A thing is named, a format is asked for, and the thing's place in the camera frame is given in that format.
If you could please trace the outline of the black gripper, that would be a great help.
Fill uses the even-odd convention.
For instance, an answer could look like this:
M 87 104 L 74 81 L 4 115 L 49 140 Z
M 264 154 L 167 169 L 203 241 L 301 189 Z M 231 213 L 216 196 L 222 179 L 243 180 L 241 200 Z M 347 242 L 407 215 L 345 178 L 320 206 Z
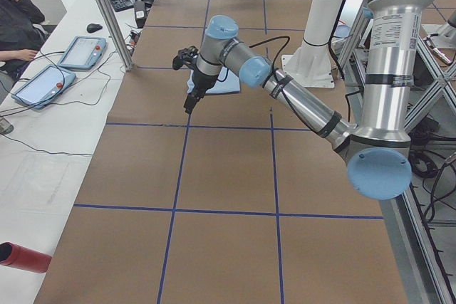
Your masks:
M 207 75 L 198 69 L 195 69 L 192 74 L 192 82 L 194 87 L 191 93 L 187 94 L 184 109 L 188 115 L 192 114 L 197 103 L 205 96 L 206 92 L 213 88 L 217 82 L 218 75 Z

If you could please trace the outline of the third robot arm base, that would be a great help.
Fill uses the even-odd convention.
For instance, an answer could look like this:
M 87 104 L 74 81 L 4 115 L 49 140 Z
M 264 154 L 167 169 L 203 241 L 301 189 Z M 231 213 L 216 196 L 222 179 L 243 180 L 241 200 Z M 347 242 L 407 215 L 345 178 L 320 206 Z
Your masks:
M 455 50 L 455 12 L 442 25 L 423 24 L 427 42 L 432 48 L 449 48 Z

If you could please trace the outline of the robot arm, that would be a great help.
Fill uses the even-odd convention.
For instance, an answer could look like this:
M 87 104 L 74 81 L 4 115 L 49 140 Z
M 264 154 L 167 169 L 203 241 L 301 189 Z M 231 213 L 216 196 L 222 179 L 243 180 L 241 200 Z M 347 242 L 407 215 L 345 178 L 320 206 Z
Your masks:
M 262 87 L 308 128 L 328 140 L 345 161 L 353 188 L 372 199 L 392 199 L 409 186 L 410 137 L 405 114 L 419 39 L 421 15 L 433 0 L 367 0 L 373 15 L 361 121 L 351 124 L 310 93 L 291 74 L 253 52 L 238 37 L 228 16 L 214 16 L 200 47 L 180 50 L 174 69 L 192 70 L 192 90 L 184 107 L 191 113 L 213 88 L 222 69 L 250 87 Z

